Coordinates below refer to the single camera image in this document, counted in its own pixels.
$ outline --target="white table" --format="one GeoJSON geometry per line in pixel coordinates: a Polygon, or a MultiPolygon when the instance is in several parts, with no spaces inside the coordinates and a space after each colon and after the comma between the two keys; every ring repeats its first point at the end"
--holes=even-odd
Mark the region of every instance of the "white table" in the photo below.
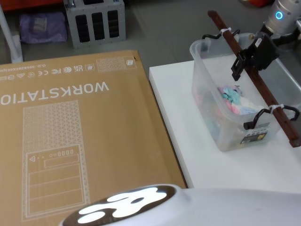
{"type": "Polygon", "coordinates": [[[190,188],[301,193],[301,148],[280,130],[272,142],[221,152],[194,102],[193,61],[150,68],[150,82],[190,188]]]}

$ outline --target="metal crate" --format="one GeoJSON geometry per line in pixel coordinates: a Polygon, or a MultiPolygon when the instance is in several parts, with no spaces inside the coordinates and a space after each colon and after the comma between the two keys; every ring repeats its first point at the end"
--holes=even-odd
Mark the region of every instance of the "metal crate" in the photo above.
{"type": "Polygon", "coordinates": [[[73,46],[95,46],[126,39],[122,0],[64,0],[73,46]]]}

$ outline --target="brown wooden stick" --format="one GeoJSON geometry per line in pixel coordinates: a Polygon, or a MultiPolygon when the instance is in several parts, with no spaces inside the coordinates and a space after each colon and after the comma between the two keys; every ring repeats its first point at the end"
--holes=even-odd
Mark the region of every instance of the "brown wooden stick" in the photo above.
{"type": "MultiPolygon", "coordinates": [[[[208,11],[208,15],[211,17],[211,19],[213,20],[213,22],[219,30],[228,28],[217,12],[208,11]]],[[[226,42],[229,44],[233,53],[237,55],[242,49],[233,37],[232,33],[230,31],[225,31],[222,35],[225,38],[226,42]]],[[[277,100],[274,98],[273,94],[271,93],[267,85],[264,83],[261,76],[258,74],[258,71],[251,66],[245,67],[245,71],[249,75],[250,79],[254,83],[255,87],[258,89],[259,93],[261,94],[267,105],[278,105],[277,100]]],[[[297,130],[291,125],[290,120],[287,118],[283,109],[278,107],[273,111],[273,114],[277,119],[279,125],[283,129],[284,133],[286,134],[287,138],[289,139],[292,147],[301,146],[299,134],[297,130]]]]}

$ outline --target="label on bin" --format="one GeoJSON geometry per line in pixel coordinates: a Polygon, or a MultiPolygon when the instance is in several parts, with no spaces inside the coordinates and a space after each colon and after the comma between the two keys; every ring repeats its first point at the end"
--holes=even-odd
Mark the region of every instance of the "label on bin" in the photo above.
{"type": "Polygon", "coordinates": [[[263,140],[269,130],[269,122],[256,126],[254,129],[249,129],[246,136],[241,141],[241,144],[247,144],[254,141],[263,140]]]}

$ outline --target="white zip tie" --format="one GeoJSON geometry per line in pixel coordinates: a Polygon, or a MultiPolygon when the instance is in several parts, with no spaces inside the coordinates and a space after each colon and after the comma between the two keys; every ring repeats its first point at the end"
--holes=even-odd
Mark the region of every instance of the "white zip tie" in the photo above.
{"type": "Polygon", "coordinates": [[[273,111],[278,108],[278,107],[281,107],[282,109],[284,108],[284,104],[280,104],[280,105],[271,105],[269,107],[269,109],[271,109],[271,114],[273,113],[273,111]]]}
{"type": "Polygon", "coordinates": [[[231,32],[231,28],[229,27],[229,28],[221,29],[220,33],[223,34],[226,31],[230,31],[231,32]]]}

